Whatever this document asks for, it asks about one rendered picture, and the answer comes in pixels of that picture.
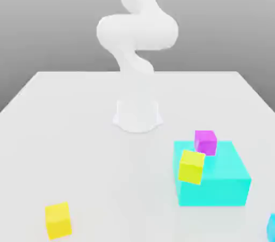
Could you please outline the small magenta cube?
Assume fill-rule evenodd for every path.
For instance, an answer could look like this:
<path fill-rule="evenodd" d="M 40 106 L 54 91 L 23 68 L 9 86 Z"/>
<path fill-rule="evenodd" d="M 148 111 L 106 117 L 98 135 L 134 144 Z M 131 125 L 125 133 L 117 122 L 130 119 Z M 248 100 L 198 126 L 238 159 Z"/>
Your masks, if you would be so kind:
<path fill-rule="evenodd" d="M 217 149 L 217 137 L 212 130 L 196 130 L 194 147 L 196 152 L 204 153 L 207 156 L 215 156 Z"/>

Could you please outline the small lime yellow cube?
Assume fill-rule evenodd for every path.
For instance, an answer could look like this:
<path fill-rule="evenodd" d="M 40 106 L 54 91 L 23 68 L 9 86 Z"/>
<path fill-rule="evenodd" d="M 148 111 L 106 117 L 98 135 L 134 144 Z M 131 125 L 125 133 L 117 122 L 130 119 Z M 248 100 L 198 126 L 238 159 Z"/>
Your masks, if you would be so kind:
<path fill-rule="evenodd" d="M 201 152 L 183 150 L 179 162 L 178 180 L 200 185 L 206 155 Z"/>

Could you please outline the small light blue cube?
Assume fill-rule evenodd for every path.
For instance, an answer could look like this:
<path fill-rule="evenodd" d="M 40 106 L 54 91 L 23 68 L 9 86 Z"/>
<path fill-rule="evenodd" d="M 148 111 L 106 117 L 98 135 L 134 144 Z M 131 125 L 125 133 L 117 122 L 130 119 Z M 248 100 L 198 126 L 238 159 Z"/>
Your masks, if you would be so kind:
<path fill-rule="evenodd" d="M 275 242 L 275 213 L 270 215 L 267 227 L 266 227 L 268 242 Z"/>

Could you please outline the large cyan box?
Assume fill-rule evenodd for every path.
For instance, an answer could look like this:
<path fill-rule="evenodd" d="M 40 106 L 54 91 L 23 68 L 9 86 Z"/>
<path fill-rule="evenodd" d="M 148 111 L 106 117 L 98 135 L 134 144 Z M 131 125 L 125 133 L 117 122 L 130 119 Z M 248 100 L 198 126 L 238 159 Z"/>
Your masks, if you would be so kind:
<path fill-rule="evenodd" d="M 194 142 L 175 141 L 173 145 L 173 175 L 179 206 L 240 207 L 245 205 L 251 176 L 231 141 L 219 141 L 216 155 L 205 157 L 200 185 L 178 180 L 179 162 L 183 150 L 194 151 Z"/>

